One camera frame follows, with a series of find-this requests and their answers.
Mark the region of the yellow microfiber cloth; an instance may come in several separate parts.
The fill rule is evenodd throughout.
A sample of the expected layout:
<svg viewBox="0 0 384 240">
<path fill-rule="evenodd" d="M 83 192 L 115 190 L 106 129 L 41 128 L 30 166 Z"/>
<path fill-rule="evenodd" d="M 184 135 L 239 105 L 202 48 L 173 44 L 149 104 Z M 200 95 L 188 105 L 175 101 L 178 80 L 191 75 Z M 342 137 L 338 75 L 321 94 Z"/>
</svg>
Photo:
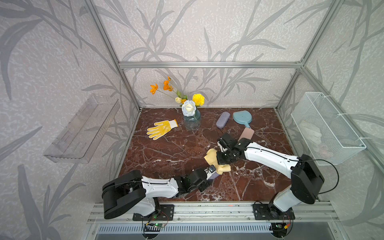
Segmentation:
<svg viewBox="0 0 384 240">
<path fill-rule="evenodd" d="M 211 166 L 213 165 L 216 168 L 216 173 L 218 175 L 222 175 L 223 173 L 227 173 L 231 171 L 230 165 L 220 165 L 217 160 L 217 150 L 209 149 L 207 154 L 205 155 L 205 161 Z"/>
</svg>

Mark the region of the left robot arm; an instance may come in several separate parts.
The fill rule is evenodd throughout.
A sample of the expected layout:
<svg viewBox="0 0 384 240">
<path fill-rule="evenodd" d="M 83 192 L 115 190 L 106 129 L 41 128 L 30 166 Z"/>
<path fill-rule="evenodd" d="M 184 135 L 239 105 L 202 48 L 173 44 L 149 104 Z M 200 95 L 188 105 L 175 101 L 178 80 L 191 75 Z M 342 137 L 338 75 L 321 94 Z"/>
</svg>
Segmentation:
<svg viewBox="0 0 384 240">
<path fill-rule="evenodd" d="M 152 179 L 143 176 L 139 170 L 131 171 L 102 187 L 104 218 L 114 219 L 130 210 L 149 217 L 161 210 L 158 198 L 178 199 L 194 190 L 203 192 L 218 176 L 213 165 L 169 179 Z"/>
</svg>

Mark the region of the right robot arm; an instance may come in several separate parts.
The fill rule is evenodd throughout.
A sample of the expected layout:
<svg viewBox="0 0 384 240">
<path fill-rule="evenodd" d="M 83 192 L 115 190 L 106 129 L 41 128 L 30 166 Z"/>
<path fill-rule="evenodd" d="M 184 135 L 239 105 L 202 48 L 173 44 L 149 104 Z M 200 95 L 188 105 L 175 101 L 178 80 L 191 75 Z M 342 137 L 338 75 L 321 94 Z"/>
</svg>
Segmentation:
<svg viewBox="0 0 384 240">
<path fill-rule="evenodd" d="M 217 153 L 220 165 L 248 160 L 276 170 L 291 180 L 291 185 L 270 201 L 272 212 L 280 214 L 300 203 L 314 204 L 325 182 L 315 160 L 308 155 L 282 154 L 246 138 L 237 141 L 227 133 L 218 138 L 218 146 L 221 149 Z"/>
</svg>

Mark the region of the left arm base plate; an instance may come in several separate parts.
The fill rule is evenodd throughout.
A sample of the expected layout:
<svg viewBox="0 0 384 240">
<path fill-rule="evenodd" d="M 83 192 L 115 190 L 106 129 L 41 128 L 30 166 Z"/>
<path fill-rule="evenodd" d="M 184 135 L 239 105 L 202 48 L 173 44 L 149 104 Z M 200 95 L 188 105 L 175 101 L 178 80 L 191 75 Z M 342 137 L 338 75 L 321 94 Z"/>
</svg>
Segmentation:
<svg viewBox="0 0 384 240">
<path fill-rule="evenodd" d="M 172 221 L 175 213 L 175 205 L 160 205 L 159 210 L 155 210 L 154 213 L 144 217 L 140 214 L 133 215 L 134 222 L 141 221 Z"/>
</svg>

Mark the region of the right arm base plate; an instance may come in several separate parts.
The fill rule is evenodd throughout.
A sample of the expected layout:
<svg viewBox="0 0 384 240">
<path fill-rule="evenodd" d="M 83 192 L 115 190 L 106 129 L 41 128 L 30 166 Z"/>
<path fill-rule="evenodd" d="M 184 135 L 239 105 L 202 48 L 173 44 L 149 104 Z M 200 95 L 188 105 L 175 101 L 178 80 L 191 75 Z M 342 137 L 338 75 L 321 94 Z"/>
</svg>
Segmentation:
<svg viewBox="0 0 384 240">
<path fill-rule="evenodd" d="M 269 204 L 261 204 L 259 202 L 253 204 L 253 214 L 255 220 L 260 221 L 292 221 L 296 219 L 292 208 L 282 212 L 274 206 L 270 207 Z"/>
</svg>

